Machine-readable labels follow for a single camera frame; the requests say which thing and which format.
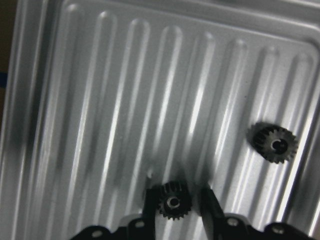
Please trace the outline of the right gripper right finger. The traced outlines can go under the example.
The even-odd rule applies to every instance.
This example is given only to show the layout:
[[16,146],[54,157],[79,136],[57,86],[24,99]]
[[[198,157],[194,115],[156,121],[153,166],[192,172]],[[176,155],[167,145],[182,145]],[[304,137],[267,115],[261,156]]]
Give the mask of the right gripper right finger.
[[222,240],[225,214],[208,184],[200,191],[200,215],[207,239]]

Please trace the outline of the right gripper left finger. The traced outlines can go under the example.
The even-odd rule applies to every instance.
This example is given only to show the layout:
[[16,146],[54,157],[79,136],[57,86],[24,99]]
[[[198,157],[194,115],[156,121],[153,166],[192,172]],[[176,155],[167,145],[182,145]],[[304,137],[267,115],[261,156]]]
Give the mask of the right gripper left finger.
[[156,185],[145,191],[142,220],[146,240],[156,239],[156,212],[160,203],[160,186]]

